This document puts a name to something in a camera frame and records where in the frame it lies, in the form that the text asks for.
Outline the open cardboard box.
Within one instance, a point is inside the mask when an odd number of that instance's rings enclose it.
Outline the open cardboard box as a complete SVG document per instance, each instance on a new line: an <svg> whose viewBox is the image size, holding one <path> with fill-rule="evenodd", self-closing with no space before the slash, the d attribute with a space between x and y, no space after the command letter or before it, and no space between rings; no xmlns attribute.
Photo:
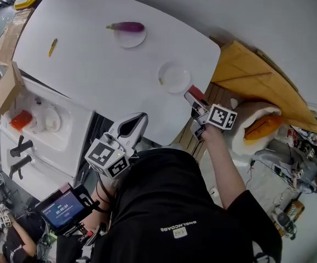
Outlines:
<svg viewBox="0 0 317 263"><path fill-rule="evenodd" d="M0 115L4 115L24 85L22 75L15 61L11 61L0 79Z"/></svg>

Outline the flat cardboard sheets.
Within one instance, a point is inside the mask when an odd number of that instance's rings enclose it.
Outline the flat cardboard sheets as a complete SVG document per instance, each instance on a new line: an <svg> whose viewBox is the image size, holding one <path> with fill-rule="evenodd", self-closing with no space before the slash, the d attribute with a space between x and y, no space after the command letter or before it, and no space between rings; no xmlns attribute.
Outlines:
<svg viewBox="0 0 317 263"><path fill-rule="evenodd" d="M12 61L16 45L33 12L33 8L17 11L12 21L4 28L0 36L1 66L9 66Z"/></svg>

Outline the white rolled foam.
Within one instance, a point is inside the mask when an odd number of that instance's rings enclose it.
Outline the white rolled foam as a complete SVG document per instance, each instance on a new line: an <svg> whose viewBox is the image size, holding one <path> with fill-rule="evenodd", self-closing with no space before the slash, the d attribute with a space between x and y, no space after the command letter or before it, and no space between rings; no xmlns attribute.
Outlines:
<svg viewBox="0 0 317 263"><path fill-rule="evenodd" d="M228 147L237 155L253 155L264 149L275 138L278 127L270 134L256 140L246 141L244 138L246 128L250 127L258 119L267 115L281 115L281 110L275 105L266 102L246 102L240 104L235 111L237 116L232 130L225 131L224 137Z"/></svg>

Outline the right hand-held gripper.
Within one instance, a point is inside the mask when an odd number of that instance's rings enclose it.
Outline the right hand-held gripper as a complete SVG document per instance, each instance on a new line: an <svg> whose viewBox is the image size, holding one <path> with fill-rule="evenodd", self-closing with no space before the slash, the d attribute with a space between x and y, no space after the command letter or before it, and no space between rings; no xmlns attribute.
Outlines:
<svg viewBox="0 0 317 263"><path fill-rule="evenodd" d="M206 124L211 124L221 130L231 130L237 113L227 109L219 104L209 105L207 101L200 101L191 93L185 92L184 98L192 107L192 118L190 130L193 136L198 140L202 140L201 134L205 130Z"/></svg>

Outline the yellow pen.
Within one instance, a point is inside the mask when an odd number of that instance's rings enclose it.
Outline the yellow pen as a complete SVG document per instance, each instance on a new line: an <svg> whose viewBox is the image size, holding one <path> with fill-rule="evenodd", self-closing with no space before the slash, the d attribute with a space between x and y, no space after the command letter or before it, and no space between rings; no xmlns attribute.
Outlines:
<svg viewBox="0 0 317 263"><path fill-rule="evenodd" d="M55 38L55 39L53 40L53 42L52 42L52 44L51 44L51 46L50 46L50 49L49 49L49 52L48 52L48 57L51 57L51 54L52 54L52 52L53 52L53 50L54 50L56 44L57 44L57 38Z"/></svg>

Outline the person's right forearm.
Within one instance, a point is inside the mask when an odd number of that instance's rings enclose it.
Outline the person's right forearm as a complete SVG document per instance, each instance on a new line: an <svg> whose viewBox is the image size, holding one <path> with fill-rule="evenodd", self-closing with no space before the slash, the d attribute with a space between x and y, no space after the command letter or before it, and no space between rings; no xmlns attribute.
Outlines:
<svg viewBox="0 0 317 263"><path fill-rule="evenodd" d="M228 209L237 197L246 191L245 184L234 165L221 130L207 124L202 138L211 158L223 208Z"/></svg>

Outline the purple toy eggplant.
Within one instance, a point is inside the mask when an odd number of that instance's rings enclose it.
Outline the purple toy eggplant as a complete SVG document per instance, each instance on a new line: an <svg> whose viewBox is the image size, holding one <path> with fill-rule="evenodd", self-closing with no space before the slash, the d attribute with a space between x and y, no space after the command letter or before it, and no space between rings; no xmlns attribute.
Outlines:
<svg viewBox="0 0 317 263"><path fill-rule="evenodd" d="M145 26L140 22L118 22L107 25L106 29L124 32L142 32Z"/></svg>

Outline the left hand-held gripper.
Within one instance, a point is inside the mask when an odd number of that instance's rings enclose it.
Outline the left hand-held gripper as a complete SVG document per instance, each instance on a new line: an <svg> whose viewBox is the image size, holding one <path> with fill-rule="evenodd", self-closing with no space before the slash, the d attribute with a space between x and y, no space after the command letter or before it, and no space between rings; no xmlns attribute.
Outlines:
<svg viewBox="0 0 317 263"><path fill-rule="evenodd" d="M132 113L115 121L110 130L95 139L85 159L96 172L109 179L117 179L130 167L134 148L141 141L148 126L148 115Z"/></svg>

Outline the yellow power tool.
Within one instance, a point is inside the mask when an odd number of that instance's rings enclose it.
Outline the yellow power tool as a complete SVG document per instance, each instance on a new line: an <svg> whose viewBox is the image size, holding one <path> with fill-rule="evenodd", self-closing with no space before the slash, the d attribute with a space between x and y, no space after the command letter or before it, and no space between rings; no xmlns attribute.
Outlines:
<svg viewBox="0 0 317 263"><path fill-rule="evenodd" d="M271 216L276 229L282 237L287 237L290 240L296 238L296 221L304 210L304 205L297 199L293 199L284 210L280 208L280 205L274 207Z"/></svg>

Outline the dark red rectangular block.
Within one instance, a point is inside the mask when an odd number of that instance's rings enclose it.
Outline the dark red rectangular block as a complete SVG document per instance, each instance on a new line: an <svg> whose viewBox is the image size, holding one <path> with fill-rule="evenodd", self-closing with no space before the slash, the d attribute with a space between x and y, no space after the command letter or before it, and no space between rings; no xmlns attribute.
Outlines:
<svg viewBox="0 0 317 263"><path fill-rule="evenodd" d="M195 85L191 85L188 90L196 99L202 101L204 99L204 93L201 92Z"/></svg>

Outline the person's black shirt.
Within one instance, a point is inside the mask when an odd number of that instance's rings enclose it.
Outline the person's black shirt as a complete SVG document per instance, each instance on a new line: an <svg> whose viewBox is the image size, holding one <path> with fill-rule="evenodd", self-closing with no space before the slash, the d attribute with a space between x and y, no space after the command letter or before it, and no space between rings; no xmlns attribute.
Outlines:
<svg viewBox="0 0 317 263"><path fill-rule="evenodd" d="M281 263L282 239L250 191L223 209L185 151L145 151L91 263Z"/></svg>

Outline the red sponge block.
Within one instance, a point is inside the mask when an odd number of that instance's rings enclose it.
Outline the red sponge block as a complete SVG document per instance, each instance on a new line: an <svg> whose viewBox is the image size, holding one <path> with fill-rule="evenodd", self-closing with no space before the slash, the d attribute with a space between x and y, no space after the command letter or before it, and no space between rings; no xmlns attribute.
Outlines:
<svg viewBox="0 0 317 263"><path fill-rule="evenodd" d="M26 110L22 110L18 115L11 119L9 122L10 126L17 131L22 131L22 129L31 123L33 116Z"/></svg>

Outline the white toy kitchen unit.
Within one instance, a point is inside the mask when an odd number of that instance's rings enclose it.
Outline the white toy kitchen unit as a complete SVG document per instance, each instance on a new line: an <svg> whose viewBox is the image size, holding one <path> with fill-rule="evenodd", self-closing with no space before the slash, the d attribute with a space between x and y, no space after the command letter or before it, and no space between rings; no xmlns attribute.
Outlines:
<svg viewBox="0 0 317 263"><path fill-rule="evenodd" d="M9 174L10 166L27 155L32 162L21 168L12 180L38 200L43 200L65 183L74 185L93 111L70 98L24 78L24 87L0 122L2 170ZM31 123L17 131L9 122L22 110L32 114ZM33 147L12 157L20 135L23 142L31 140Z"/></svg>

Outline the orange cushion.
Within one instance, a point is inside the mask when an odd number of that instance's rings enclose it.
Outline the orange cushion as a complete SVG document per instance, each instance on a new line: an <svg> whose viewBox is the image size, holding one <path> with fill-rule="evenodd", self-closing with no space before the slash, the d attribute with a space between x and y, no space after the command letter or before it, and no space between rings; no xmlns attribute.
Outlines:
<svg viewBox="0 0 317 263"><path fill-rule="evenodd" d="M280 115L271 114L263 116L245 129L244 139L251 141L266 137L275 132L282 122L283 117Z"/></svg>

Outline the person's left forearm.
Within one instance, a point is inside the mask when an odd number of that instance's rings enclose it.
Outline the person's left forearm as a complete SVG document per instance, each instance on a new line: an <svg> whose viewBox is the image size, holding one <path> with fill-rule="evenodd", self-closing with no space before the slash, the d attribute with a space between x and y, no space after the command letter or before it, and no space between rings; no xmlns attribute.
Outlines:
<svg viewBox="0 0 317 263"><path fill-rule="evenodd" d="M91 198L94 201L99 201L99 208L105 212L93 210L84 220L84 227L92 232L96 232L98 225L104 223L108 228L112 207L114 205L114 197L116 194L116 187L112 186L112 180L104 175L100 175L101 181L96 183Z"/></svg>

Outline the black monitor with timer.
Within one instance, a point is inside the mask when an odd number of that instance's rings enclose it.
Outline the black monitor with timer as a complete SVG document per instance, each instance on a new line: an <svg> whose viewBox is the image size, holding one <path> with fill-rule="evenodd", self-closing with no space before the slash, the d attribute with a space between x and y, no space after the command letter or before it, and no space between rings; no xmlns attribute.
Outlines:
<svg viewBox="0 0 317 263"><path fill-rule="evenodd" d="M72 187L64 184L58 190L35 206L35 211L40 214L57 236L70 237L79 232L82 239L93 235L86 230L83 219L93 210L99 210L99 201L94 201L86 188L80 184Z"/></svg>

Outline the small white plate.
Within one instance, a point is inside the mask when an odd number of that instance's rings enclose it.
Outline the small white plate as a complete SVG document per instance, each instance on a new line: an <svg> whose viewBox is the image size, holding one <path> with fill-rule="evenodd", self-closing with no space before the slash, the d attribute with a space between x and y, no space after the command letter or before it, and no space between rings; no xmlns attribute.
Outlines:
<svg viewBox="0 0 317 263"><path fill-rule="evenodd" d="M140 32L117 31L113 33L114 40L121 48L130 49L142 44L147 36L146 29Z"/></svg>

